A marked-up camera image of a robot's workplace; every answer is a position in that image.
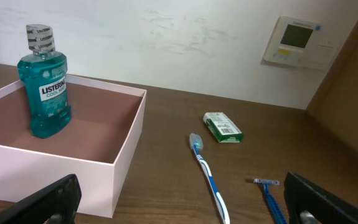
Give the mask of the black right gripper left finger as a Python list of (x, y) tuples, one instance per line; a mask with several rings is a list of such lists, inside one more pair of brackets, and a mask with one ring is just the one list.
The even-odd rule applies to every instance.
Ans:
[(74, 224), (82, 192), (69, 174), (0, 212), (0, 224)]

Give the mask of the green white soap box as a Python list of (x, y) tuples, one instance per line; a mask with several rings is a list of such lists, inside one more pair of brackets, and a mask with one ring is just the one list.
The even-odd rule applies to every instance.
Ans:
[(243, 133), (223, 112), (205, 113), (203, 121), (219, 143), (240, 143)]

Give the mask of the white wall control panel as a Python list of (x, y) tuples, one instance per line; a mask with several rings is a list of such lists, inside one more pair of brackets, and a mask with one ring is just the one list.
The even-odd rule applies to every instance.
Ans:
[(323, 36), (321, 24), (280, 16), (269, 39), (263, 60), (269, 63), (325, 70), (337, 44)]

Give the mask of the blue disposable razor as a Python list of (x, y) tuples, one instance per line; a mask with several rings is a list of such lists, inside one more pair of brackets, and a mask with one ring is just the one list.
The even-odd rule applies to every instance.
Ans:
[(279, 185), (280, 182), (278, 180), (258, 178), (253, 179), (253, 182), (262, 186), (262, 193), (265, 198), (266, 205), (272, 214), (275, 224), (287, 224), (288, 222), (286, 221), (280, 206), (278, 205), (274, 196), (272, 196), (272, 194), (270, 193), (270, 186)]

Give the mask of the blue white toothbrush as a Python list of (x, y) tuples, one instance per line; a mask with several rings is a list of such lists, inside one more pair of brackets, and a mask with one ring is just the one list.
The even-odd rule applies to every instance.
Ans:
[(212, 198), (215, 202), (215, 205), (219, 212), (220, 219), (221, 219), (222, 223), (230, 224), (230, 217), (228, 214), (226, 204), (225, 204), (225, 202), (224, 202), (224, 200), (215, 184), (215, 181), (212, 176), (212, 172), (211, 172), (211, 169), (210, 169), (208, 163), (206, 162), (206, 160), (204, 160), (204, 158), (200, 154), (200, 150), (204, 148), (202, 138), (198, 134), (190, 133), (189, 145), (191, 147), (192, 152), (195, 155), (195, 159), (199, 163), (199, 165), (204, 173), (206, 181), (209, 185), (209, 189), (212, 192)]

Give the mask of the teal mouthwash bottle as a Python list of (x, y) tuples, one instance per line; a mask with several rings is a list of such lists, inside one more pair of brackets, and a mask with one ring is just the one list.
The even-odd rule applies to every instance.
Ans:
[(69, 124), (72, 113), (67, 96), (67, 57), (55, 49), (53, 30), (43, 24), (26, 25), (32, 51), (17, 64), (31, 111), (31, 131), (49, 138)]

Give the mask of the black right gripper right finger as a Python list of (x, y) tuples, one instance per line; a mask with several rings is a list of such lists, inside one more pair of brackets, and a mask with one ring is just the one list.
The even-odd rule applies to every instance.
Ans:
[(290, 223), (301, 223), (309, 212), (320, 223), (358, 224), (358, 208), (299, 174), (288, 172), (284, 196)]

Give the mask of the pink cardboard box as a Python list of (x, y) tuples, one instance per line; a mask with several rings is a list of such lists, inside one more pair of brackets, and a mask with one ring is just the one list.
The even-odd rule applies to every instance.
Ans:
[(112, 217), (142, 132), (146, 90), (69, 75), (72, 119), (41, 139), (30, 130), (24, 84), (0, 88), (0, 200), (18, 202), (69, 174), (80, 213)]

